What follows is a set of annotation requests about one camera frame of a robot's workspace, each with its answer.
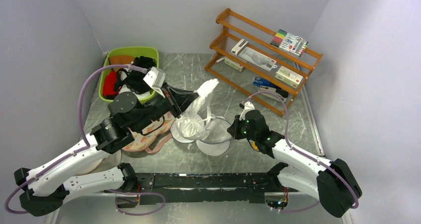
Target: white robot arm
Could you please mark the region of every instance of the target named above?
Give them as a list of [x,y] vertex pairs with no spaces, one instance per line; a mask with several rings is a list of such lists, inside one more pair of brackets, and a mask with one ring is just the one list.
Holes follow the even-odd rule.
[[131,190],[137,184],[137,177],[130,164],[122,163],[95,174],[74,175],[85,165],[106,158],[133,142],[131,131],[144,135],[143,129],[153,121],[167,112],[179,117],[198,97],[196,92],[169,86],[164,79],[165,73],[157,68],[152,68],[145,76],[149,86],[161,95],[155,96],[148,105],[142,105],[132,92],[117,95],[108,105],[110,117],[86,135],[89,147],[82,140],[38,168],[17,170],[15,181],[24,191],[19,196],[22,208],[34,216],[43,216],[87,193],[109,189]]
[[240,106],[243,112],[235,117],[227,131],[236,140],[253,141],[254,150],[281,161],[277,170],[280,185],[319,200],[335,217],[341,217],[361,197],[362,191],[343,160],[331,161],[295,146],[283,135],[271,131],[251,102]]

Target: white plastic bag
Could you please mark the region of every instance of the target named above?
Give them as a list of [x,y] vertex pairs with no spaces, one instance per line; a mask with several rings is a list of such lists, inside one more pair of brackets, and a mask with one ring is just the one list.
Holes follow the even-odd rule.
[[[209,131],[206,128],[212,119],[210,106],[212,92],[218,83],[218,79],[216,78],[205,81],[196,91],[199,97],[187,108],[179,119],[174,121],[173,126],[175,126],[181,137],[196,141],[208,136]],[[204,119],[205,122],[198,115],[204,107],[207,109],[207,117]]]
[[225,153],[228,148],[232,136],[226,131],[231,124],[225,118],[217,116],[211,119],[207,130],[208,136],[202,140],[196,141],[198,148],[205,154],[210,156],[219,156]]

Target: wooden shelf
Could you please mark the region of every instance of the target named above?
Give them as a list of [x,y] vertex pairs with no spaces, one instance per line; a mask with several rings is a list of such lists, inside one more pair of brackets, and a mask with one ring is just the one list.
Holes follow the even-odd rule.
[[[210,44],[210,48],[215,50],[216,54],[215,54],[214,58],[205,66],[205,70],[212,73],[217,78],[220,78],[223,81],[227,82],[228,84],[232,85],[233,87],[240,90],[241,92],[243,92],[247,95],[251,95],[251,93],[248,92],[247,90],[245,90],[244,88],[240,87],[239,85],[237,85],[233,81],[230,81],[228,78],[224,77],[223,75],[219,74],[215,70],[211,69],[212,66],[215,64],[216,60],[218,60],[219,58],[221,58],[223,56],[225,56],[227,58],[230,58],[233,61],[236,61],[237,63],[244,66],[245,69],[249,69],[250,71],[254,72],[256,75],[269,80],[273,84],[279,86],[280,88],[284,89],[288,93],[292,94],[292,98],[291,98],[290,102],[287,104],[287,107],[289,107],[291,105],[291,103],[294,101],[294,99],[296,98],[296,96],[301,91],[304,84],[307,82],[308,77],[311,75],[311,73],[314,71],[314,69],[319,64],[320,60],[323,57],[323,54],[319,54],[319,53],[317,53],[317,52],[315,52],[311,49],[306,48],[304,50],[304,53],[316,58],[316,62],[314,64],[308,64],[307,62],[301,60],[300,58],[297,58],[297,57],[289,54],[288,52],[283,51],[283,50],[271,45],[270,41],[266,42],[266,41],[256,37],[255,35],[252,35],[251,33],[246,32],[244,29],[240,28],[238,25],[234,25],[234,24],[230,23],[231,17],[235,17],[236,19],[243,22],[245,25],[246,24],[251,25],[252,27],[257,28],[260,31],[263,31],[263,32],[265,32],[265,33],[267,33],[271,36],[276,35],[275,31],[273,31],[271,29],[268,29],[268,28],[266,28],[266,27],[264,27],[264,26],[262,26],[262,25],[260,25],[256,22],[246,18],[246,17],[243,17],[242,15],[239,15],[239,14],[231,11],[231,9],[227,8],[221,14],[219,14],[219,16],[216,18],[216,22],[218,24],[223,25],[223,29],[222,29],[222,32],[219,34],[219,36],[216,37],[212,41],[212,43]],[[255,51],[257,51],[261,54],[264,54],[265,56],[268,56],[269,58],[272,58],[272,59],[276,60],[279,67],[284,66],[284,67],[294,71],[295,73],[303,76],[303,81],[301,81],[300,85],[297,88],[292,88],[289,85],[286,85],[285,83],[283,83],[283,82],[281,82],[281,81],[279,81],[275,78],[275,72],[276,71],[268,72],[266,70],[261,69],[260,67],[258,67],[256,65],[254,65],[254,64],[250,64],[248,62],[244,62],[244,61],[238,59],[235,55],[233,55],[230,52],[231,47],[229,47],[229,45],[235,44],[236,42],[240,41],[240,39],[241,39],[241,38],[237,37],[236,35],[234,35],[234,33],[237,33],[240,36],[244,36],[244,39],[246,39],[249,42],[249,44],[248,44],[249,48],[251,48],[251,49],[253,49],[253,50],[255,50]],[[295,63],[302,68],[305,68],[308,72],[306,72],[306,73],[302,72],[301,70],[292,66],[290,63],[285,62],[284,59],[280,59],[279,58],[280,56],[287,59],[287,60],[290,60],[292,63]],[[280,111],[280,110],[276,109],[274,106],[271,106],[270,104],[263,101],[262,99],[260,99],[258,97],[253,97],[253,99],[260,102],[261,104],[268,107],[269,109],[276,112],[277,114],[283,116],[283,111]]]

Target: black cloth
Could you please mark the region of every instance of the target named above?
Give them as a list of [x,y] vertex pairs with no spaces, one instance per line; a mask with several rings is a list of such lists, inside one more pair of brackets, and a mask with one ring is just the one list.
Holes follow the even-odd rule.
[[[140,56],[135,58],[133,65],[145,69],[150,69],[152,67],[156,67],[156,61],[152,58]],[[127,75],[124,80],[121,80],[121,73],[125,73]],[[117,71],[117,82],[114,86],[114,91],[119,91],[123,85],[127,85],[127,87],[136,94],[148,92],[150,87],[143,80],[145,75],[146,74],[134,70],[128,72],[125,69],[119,69]]]

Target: purple cable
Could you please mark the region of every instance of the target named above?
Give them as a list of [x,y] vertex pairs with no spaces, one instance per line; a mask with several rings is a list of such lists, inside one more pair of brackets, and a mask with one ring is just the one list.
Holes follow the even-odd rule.
[[[86,88],[89,85],[89,83],[97,76],[99,75],[99,73],[103,72],[104,70],[107,69],[116,69],[116,68],[128,68],[131,70],[135,70],[141,73],[146,73],[147,69],[144,68],[140,68],[140,67],[136,67],[133,65],[108,65],[106,67],[102,67],[98,70],[96,70],[93,74],[91,74],[91,76],[88,77],[88,79],[85,81],[85,83],[82,86],[82,89],[80,90],[80,94],[79,94],[79,100],[77,101],[77,119],[78,119],[78,128],[80,131],[80,134],[82,135],[82,139],[85,142],[86,146],[80,148],[80,149],[76,149],[74,150],[74,153],[77,154],[83,150],[86,150],[90,147],[90,143],[88,141],[88,139],[86,138],[86,134],[83,131],[83,120],[82,120],[82,102],[83,102],[83,96],[85,94]],[[53,162],[52,164],[50,164],[49,166],[47,166],[46,168],[44,168],[42,171],[40,171],[39,173],[37,173],[35,175],[36,178],[41,177],[42,175],[44,175],[46,172],[50,171],[52,168],[54,168],[57,164],[63,162],[64,160],[66,160],[67,158],[71,157],[72,154],[68,153],[66,155],[64,155],[63,157],[59,158],[58,160],[56,160],[55,162]],[[19,190],[21,190],[23,187],[25,187],[26,185],[31,184],[32,182],[35,181],[35,178],[30,178],[28,180],[26,180],[24,183],[22,183],[21,185],[19,185],[19,187],[17,187],[7,198],[6,201],[4,202],[4,209],[12,214],[27,214],[27,211],[15,211],[13,209],[11,209],[9,207],[9,203],[12,200],[12,198],[16,195],[17,192],[19,192]]]
[[146,215],[149,215],[149,214],[158,212],[159,210],[161,210],[165,206],[165,203],[166,203],[166,199],[165,199],[164,195],[162,195],[160,193],[151,193],[151,192],[149,192],[149,193],[124,193],[124,192],[120,192],[120,191],[117,191],[117,190],[108,190],[108,191],[109,192],[113,192],[113,193],[117,193],[117,194],[123,194],[123,195],[159,196],[159,197],[162,198],[162,205],[159,208],[157,208],[157,209],[155,209],[153,211],[147,212],[147,213],[126,213],[126,212],[123,212],[123,211],[121,211],[118,208],[117,199],[116,199],[115,202],[114,202],[115,205],[116,205],[116,211],[119,212],[119,213],[121,213],[121,214],[124,214],[124,215],[129,215],[129,216],[146,216]]
[[[257,95],[257,94],[260,94],[260,93],[267,93],[267,94],[271,94],[271,95],[273,95],[273,96],[275,96],[281,103],[282,103],[282,105],[283,105],[283,107],[285,108],[285,115],[286,115],[286,126],[285,126],[285,141],[286,141],[286,144],[292,149],[292,150],[294,150],[294,151],[296,151],[297,153],[299,153],[299,154],[301,154],[301,155],[303,155],[304,157],[307,157],[307,158],[309,158],[310,160],[312,160],[312,161],[314,161],[314,162],[316,162],[316,163],[319,163],[321,166],[323,166],[323,167],[325,167],[327,170],[329,170],[330,172],[332,172],[347,188],[348,188],[348,190],[351,192],[351,195],[352,195],[352,197],[354,198],[354,201],[355,201],[355,205],[354,206],[352,206],[351,208],[352,209],[355,209],[355,208],[357,208],[358,207],[358,205],[359,205],[359,203],[358,203],[358,197],[356,196],[356,194],[355,194],[355,192],[354,192],[354,190],[352,189],[352,187],[345,181],[345,179],[344,178],[342,178],[334,169],[332,169],[329,165],[327,165],[327,164],[325,164],[325,163],[323,163],[323,162],[318,162],[318,160],[317,159],[315,159],[315,158],[313,158],[313,157],[311,157],[311,156],[309,156],[308,154],[306,154],[306,153],[304,153],[304,152],[302,152],[302,151],[300,151],[300,150],[298,150],[298,149],[296,149],[295,147],[293,147],[292,145],[291,145],[291,143],[289,142],[289,139],[288,139],[288,126],[289,126],[289,113],[288,113],[288,108],[286,107],[286,105],[285,105],[285,103],[282,101],[282,99],[281,99],[281,97],[279,96],[279,94],[277,94],[277,93],[275,93],[275,92],[270,92],[270,91],[258,91],[258,92],[256,92],[256,93],[254,93],[254,94],[251,94],[249,97],[247,97],[247,99],[245,99],[243,102],[242,102],[242,104],[244,105],[244,103],[246,103],[247,101],[249,101],[253,96],[255,96],[255,95]],[[293,211],[289,211],[290,213],[291,212],[298,212],[298,211],[305,211],[305,210],[308,210],[308,209],[310,209],[310,208],[313,208],[313,207],[315,207],[317,204],[318,204],[319,202],[317,202],[316,204],[314,204],[314,205],[312,205],[312,206],[310,206],[309,208],[304,208],[304,209],[300,209],[300,210],[293,210]]]
[[123,200],[123,201],[128,202],[128,203],[133,203],[133,204],[138,204],[139,203],[138,201],[132,201],[132,200],[129,200],[127,198],[116,198],[116,200],[117,199]]
[[317,206],[317,205],[319,205],[319,201],[317,201],[316,203],[314,203],[313,205],[311,205],[311,206],[308,206],[308,207],[306,207],[306,208],[302,208],[302,209],[297,209],[297,210],[281,210],[281,213],[299,213],[299,212],[304,212],[304,211],[306,211],[306,210],[310,210],[310,209],[312,209],[313,207],[315,207],[315,206]]

